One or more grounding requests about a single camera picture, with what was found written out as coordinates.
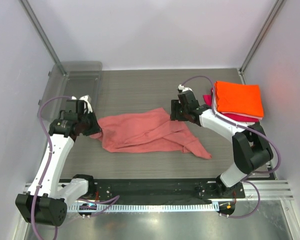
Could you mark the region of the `salmon pink t shirt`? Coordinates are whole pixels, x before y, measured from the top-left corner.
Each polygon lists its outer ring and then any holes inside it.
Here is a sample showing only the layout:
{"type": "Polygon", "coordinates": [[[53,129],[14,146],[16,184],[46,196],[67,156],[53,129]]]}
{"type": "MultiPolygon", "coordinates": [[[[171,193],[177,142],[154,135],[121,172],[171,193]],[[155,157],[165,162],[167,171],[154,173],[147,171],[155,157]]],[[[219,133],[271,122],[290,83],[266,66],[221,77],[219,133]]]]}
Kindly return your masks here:
{"type": "Polygon", "coordinates": [[[182,121],[170,120],[161,107],[144,113],[107,116],[98,121],[101,133],[90,136],[110,153],[192,153],[209,160],[212,155],[182,121]]]}

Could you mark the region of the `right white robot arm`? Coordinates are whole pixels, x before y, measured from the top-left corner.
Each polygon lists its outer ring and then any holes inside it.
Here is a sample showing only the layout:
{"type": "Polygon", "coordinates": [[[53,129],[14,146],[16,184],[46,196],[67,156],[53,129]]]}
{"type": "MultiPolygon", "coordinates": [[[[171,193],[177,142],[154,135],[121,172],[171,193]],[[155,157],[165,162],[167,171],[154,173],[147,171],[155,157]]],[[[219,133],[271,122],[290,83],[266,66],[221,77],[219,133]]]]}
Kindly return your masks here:
{"type": "Polygon", "coordinates": [[[208,105],[200,105],[192,90],[179,90],[171,101],[172,121],[188,121],[210,129],[232,143],[234,163],[216,178],[215,191],[221,198],[231,195],[241,180],[273,159],[274,154],[259,123],[252,126],[222,119],[208,105]]]}

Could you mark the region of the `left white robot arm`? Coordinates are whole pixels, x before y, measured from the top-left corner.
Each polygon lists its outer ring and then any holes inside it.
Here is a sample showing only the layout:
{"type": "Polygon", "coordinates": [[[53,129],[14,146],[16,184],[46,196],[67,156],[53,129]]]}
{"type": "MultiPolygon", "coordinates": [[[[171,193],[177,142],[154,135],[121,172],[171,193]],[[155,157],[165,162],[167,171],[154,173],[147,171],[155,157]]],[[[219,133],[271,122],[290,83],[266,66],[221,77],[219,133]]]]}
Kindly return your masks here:
{"type": "Polygon", "coordinates": [[[58,117],[44,130],[47,147],[33,182],[26,193],[18,194],[15,199],[15,205],[27,223],[59,227],[70,205],[81,197],[90,200],[96,195],[97,188],[91,175],[76,174],[62,188],[59,188],[59,181],[77,137],[101,131],[89,95],[66,99],[65,109],[60,110],[58,117]]]}

